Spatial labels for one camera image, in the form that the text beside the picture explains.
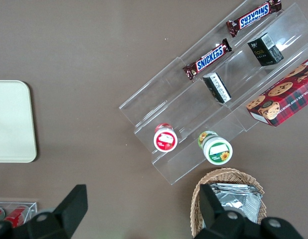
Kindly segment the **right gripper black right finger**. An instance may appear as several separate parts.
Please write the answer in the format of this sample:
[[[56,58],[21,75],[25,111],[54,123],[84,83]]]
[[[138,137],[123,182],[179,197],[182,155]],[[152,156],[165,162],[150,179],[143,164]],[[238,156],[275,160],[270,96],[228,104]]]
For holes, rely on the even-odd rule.
[[[195,237],[197,239],[243,239],[244,217],[232,210],[225,210],[211,187],[200,185],[200,211],[206,227]]]

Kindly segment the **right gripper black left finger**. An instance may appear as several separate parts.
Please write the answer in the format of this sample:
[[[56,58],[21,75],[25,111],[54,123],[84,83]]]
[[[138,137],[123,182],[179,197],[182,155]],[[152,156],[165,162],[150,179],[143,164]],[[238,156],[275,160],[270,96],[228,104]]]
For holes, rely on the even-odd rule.
[[[36,215],[27,224],[30,239],[70,239],[88,210],[87,187],[76,185],[52,211]]]

